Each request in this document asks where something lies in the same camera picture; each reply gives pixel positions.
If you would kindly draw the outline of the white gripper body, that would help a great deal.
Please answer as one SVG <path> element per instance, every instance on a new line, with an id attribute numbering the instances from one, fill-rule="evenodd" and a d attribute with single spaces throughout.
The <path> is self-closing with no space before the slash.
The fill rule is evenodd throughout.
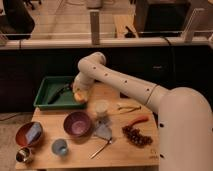
<path id="1" fill-rule="evenodd" d="M 93 78 L 90 78 L 86 74 L 79 72 L 77 76 L 74 78 L 73 92 L 88 96 L 93 84 L 94 84 Z"/>

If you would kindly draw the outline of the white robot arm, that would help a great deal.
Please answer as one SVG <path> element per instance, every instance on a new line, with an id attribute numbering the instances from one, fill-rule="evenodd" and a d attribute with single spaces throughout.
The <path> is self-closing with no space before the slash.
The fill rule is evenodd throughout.
<path id="1" fill-rule="evenodd" d="M 159 171 L 213 171 L 213 110 L 188 87 L 171 90 L 106 67 L 101 52 L 78 62 L 73 91 L 87 91 L 98 80 L 158 115 Z"/>

